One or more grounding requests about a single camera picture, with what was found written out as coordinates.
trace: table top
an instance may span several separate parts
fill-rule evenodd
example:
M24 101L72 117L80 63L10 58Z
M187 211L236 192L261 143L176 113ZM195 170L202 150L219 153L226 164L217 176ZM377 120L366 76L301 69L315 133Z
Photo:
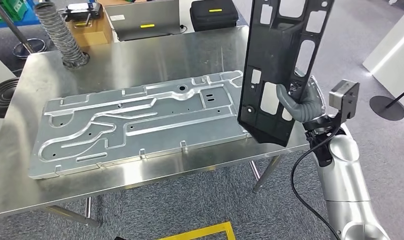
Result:
M96 45L90 62L63 67L57 51L28 57L0 130L0 217L305 149L300 123L287 147L252 138L50 179L28 177L28 162L47 100L206 74L243 70L249 28Z

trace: machined metal plate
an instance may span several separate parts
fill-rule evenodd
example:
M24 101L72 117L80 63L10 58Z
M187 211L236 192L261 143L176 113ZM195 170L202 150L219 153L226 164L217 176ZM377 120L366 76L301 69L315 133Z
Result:
M52 178L246 138L237 122L242 78L229 71L50 100L28 175Z

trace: black cable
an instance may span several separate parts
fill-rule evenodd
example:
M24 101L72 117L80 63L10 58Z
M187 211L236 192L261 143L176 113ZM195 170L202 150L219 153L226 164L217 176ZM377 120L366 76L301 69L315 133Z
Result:
M324 141L322 141L320 144L316 145L315 147L311 148L309 151L305 152L304 154L302 154L299 159L297 159L297 161L295 162L295 164L293 165L292 168L292 173L290 175L290 183L292 185L292 190L293 193L296 195L297 199L307 208L309 209L309 211L311 211L315 216L317 216L317 218L319 218L325 225L327 225L327 227L330 229L330 231L333 233L334 237L337 240L340 240L339 235L337 234L336 230L334 230L334 228L330 225L330 223L327 222L327 220L325 220L324 217L322 217L317 211L315 211L315 209L313 209L307 202L305 202L305 200L303 200L303 198L297 193L295 185L294 185L294 173L296 171L297 165L299 165L299 163L302 161L302 159L304 159L308 154L312 153L313 151L315 151L316 149L318 149L319 147L321 147L322 145L328 143L339 131L339 127L336 127L336 129L331 133L330 136L328 136Z

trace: coiled hose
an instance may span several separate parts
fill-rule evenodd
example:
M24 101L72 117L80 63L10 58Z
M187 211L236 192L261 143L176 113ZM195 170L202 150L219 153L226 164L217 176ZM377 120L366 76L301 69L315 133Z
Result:
M74 69L88 63L88 54L81 51L64 20L52 2L41 2L34 6L34 12L41 25L57 49L62 54L62 61L66 68Z

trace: stand base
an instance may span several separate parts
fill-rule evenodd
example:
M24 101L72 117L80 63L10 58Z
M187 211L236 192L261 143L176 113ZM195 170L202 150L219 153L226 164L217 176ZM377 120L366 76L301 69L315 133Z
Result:
M386 96L375 96L370 99L371 109L380 117L390 120L399 121L404 118L404 108L403 106L396 102L393 106L386 108L393 99Z
M27 42L31 45L32 49L36 52L36 53L41 53L43 51L46 51L46 43L39 39L39 38L30 38L27 39ZM27 57L29 56L29 52L27 49L25 49L25 47L22 45L22 43L18 43L12 51L12 54L19 58L19 59L27 59Z

